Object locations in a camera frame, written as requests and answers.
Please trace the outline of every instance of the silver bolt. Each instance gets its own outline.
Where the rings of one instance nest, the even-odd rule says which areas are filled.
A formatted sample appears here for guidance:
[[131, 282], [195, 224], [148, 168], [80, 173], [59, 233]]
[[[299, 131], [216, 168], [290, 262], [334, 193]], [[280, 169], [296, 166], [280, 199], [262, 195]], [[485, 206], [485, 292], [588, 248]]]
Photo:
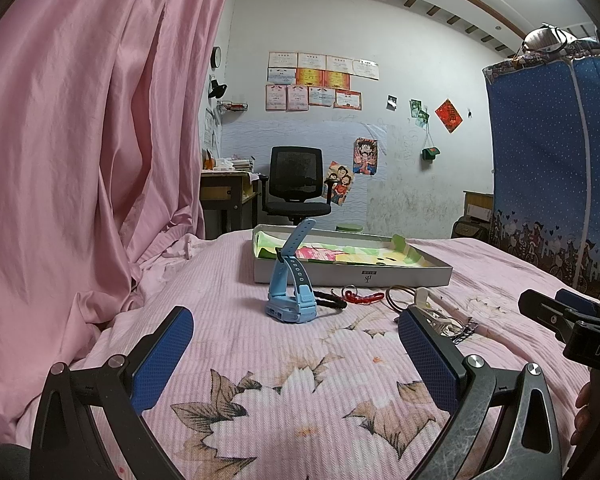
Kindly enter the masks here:
[[472, 368], [482, 368], [484, 366], [484, 359], [479, 355], [470, 355], [466, 361]]
[[107, 364], [111, 368], [120, 368], [124, 363], [125, 363], [125, 357], [120, 354], [112, 355], [109, 358], [109, 360], [107, 361]]
[[540, 375], [542, 373], [542, 368], [540, 367], [540, 365], [537, 365], [536, 363], [529, 363], [526, 366], [526, 369], [529, 370], [529, 373], [531, 375]]
[[66, 365], [64, 363], [56, 363], [51, 367], [51, 370], [49, 371], [52, 375], [60, 375], [62, 372], [64, 372], [65, 366]]

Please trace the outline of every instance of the office chair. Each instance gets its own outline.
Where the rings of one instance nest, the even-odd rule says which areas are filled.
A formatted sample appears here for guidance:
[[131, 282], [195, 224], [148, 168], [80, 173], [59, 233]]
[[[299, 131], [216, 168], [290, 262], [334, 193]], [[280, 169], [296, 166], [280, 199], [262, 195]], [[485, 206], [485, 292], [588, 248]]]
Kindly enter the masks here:
[[[305, 202], [322, 195], [322, 150], [302, 146], [275, 146], [271, 150], [270, 175], [261, 176], [262, 210], [269, 215], [286, 216], [298, 225], [309, 216], [323, 216], [331, 212], [331, 189], [334, 180], [328, 180], [327, 203]], [[269, 194], [284, 199], [267, 200]]]

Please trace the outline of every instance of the bed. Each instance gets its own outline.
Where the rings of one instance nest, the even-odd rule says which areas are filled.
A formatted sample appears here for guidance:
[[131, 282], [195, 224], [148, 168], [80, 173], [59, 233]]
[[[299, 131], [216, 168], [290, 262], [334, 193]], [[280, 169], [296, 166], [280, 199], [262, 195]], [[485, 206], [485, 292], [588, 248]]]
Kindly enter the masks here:
[[[554, 335], [517, 311], [527, 288], [553, 296], [564, 284], [477, 240], [411, 243], [454, 267], [450, 284], [432, 291], [433, 302], [479, 323], [460, 343], [463, 354], [480, 354], [492, 367], [541, 365], [566, 456], [587, 369], [564, 359]], [[300, 325], [267, 317], [267, 286], [253, 282], [250, 231], [213, 241], [187, 235], [148, 262], [138, 294], [144, 307], [116, 316], [72, 367], [128, 352], [173, 306], [189, 308], [192, 342], [144, 414], [185, 478], [406, 478], [448, 419], [420, 381], [384, 301], [341, 313], [318, 307], [317, 319]], [[30, 444], [36, 408], [19, 421], [19, 444]], [[102, 413], [96, 420], [119, 475], [133, 478]], [[470, 459], [464, 476], [475, 465]]]

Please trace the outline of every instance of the certificate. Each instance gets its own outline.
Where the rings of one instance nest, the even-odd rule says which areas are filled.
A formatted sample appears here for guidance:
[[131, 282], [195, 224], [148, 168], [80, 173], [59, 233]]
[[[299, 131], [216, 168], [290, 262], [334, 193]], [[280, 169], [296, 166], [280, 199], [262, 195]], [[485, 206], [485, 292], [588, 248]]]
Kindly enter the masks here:
[[368, 77], [369, 79], [380, 79], [378, 63], [364, 59], [353, 60], [353, 75]]
[[349, 90], [351, 88], [351, 76], [342, 72], [325, 72], [324, 85], [329, 88]]
[[327, 70], [353, 74], [353, 60], [346, 57], [327, 56]]
[[335, 108], [349, 108], [350, 110], [362, 110], [362, 95], [360, 92], [349, 90], [336, 90]]
[[311, 106], [328, 106], [331, 108], [334, 102], [336, 102], [335, 88], [309, 86], [309, 104]]
[[313, 68], [299, 68], [296, 71], [296, 84], [307, 86], [322, 86], [324, 72]]
[[289, 85], [286, 87], [286, 109], [308, 110], [309, 87], [304, 85]]
[[296, 69], [295, 68], [269, 68], [267, 81], [278, 85], [295, 85], [296, 84]]
[[286, 110], [286, 86], [267, 85], [266, 110]]
[[295, 68], [298, 54], [295, 52], [269, 52], [269, 66], [273, 68]]
[[324, 54], [305, 54], [298, 53], [298, 68], [315, 68], [316, 70], [325, 70], [327, 60]]

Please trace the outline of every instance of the desk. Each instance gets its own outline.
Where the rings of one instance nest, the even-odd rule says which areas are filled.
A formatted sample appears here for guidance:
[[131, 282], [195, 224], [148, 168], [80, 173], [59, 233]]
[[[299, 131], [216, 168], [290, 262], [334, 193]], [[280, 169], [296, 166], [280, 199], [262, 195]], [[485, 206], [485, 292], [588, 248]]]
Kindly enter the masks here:
[[251, 227], [258, 225], [259, 194], [260, 181], [251, 183], [246, 171], [203, 171], [200, 177], [202, 209], [220, 212], [222, 234], [242, 229], [242, 208], [248, 202], [251, 202]]

